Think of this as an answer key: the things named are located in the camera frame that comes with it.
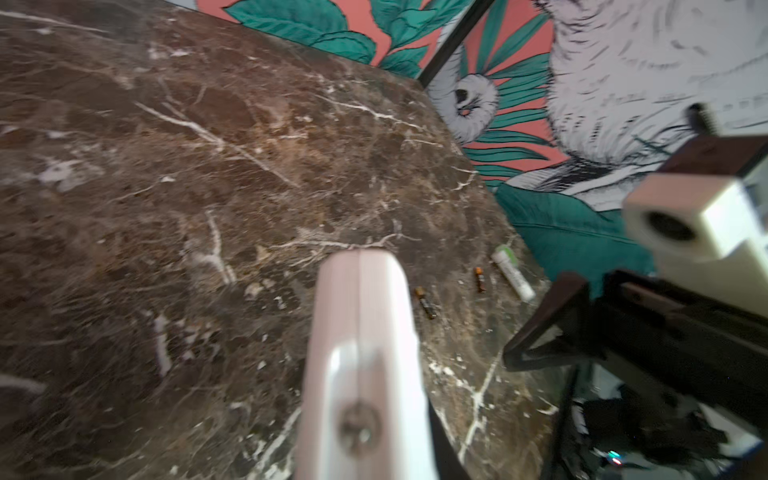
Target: marble table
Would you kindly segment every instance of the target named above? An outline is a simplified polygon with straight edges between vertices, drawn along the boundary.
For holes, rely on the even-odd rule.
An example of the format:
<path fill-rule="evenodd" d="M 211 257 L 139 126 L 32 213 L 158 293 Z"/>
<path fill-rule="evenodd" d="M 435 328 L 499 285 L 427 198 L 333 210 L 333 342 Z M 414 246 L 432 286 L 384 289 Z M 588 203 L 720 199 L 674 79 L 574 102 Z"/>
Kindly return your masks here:
<path fill-rule="evenodd" d="M 320 262 L 391 250 L 475 479 L 537 478 L 548 282 L 415 81 L 163 2 L 0 11 L 0 477 L 287 478 Z M 472 269 L 488 274 L 475 289 Z"/>

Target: white plastic part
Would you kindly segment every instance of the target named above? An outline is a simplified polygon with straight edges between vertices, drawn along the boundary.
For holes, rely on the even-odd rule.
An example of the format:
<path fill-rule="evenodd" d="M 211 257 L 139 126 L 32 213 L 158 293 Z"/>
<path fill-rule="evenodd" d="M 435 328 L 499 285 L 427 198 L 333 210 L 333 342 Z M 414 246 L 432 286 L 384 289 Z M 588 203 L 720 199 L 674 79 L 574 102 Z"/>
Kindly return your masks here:
<path fill-rule="evenodd" d="M 498 268 L 501 269 L 504 276 L 509 280 L 509 283 L 515 288 L 515 292 L 518 293 L 522 301 L 528 303 L 536 297 L 536 292 L 531 288 L 531 284 L 528 283 L 522 272 L 515 266 L 512 262 L 512 258 L 509 257 L 509 254 L 505 250 L 501 248 L 497 249 L 491 255 L 491 260 L 498 265 Z"/>
<path fill-rule="evenodd" d="M 379 415 L 373 450 L 350 455 L 342 412 L 358 402 Z M 384 250 L 347 250 L 320 267 L 296 480 L 436 480 L 419 339 L 400 264 Z"/>
<path fill-rule="evenodd" d="M 669 215 L 692 240 L 672 240 L 648 222 Z M 766 234 L 735 177 L 650 174 L 624 200 L 627 234 L 651 250 L 660 278 L 700 295 L 768 317 Z"/>

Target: white furry animal painting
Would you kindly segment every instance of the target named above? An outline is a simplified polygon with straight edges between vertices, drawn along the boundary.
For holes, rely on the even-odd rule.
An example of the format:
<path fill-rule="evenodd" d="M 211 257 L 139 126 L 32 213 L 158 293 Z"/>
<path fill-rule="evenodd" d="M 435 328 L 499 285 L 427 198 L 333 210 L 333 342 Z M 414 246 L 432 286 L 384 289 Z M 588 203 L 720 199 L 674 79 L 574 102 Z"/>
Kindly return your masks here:
<path fill-rule="evenodd" d="M 767 0 L 535 4 L 554 30 L 545 108 L 568 159 L 507 184 L 613 210 L 693 136 L 684 113 L 691 104 L 707 104 L 721 134 L 768 133 Z M 428 93 L 466 144 L 493 121 L 498 92 L 482 75 L 458 78 L 461 54 L 449 59 Z"/>

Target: mural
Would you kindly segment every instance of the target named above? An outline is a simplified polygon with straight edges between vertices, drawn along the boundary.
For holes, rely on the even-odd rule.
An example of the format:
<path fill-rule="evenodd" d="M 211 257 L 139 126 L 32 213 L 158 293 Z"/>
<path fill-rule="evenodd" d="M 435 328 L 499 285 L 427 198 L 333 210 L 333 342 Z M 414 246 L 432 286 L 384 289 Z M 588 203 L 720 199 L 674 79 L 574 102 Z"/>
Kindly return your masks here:
<path fill-rule="evenodd" d="M 319 50 L 416 78 L 438 35 L 472 0 L 170 0 Z"/>
<path fill-rule="evenodd" d="M 550 277 L 652 270 L 621 201 L 691 138 L 768 132 L 768 2 L 496 0 L 428 87 Z"/>

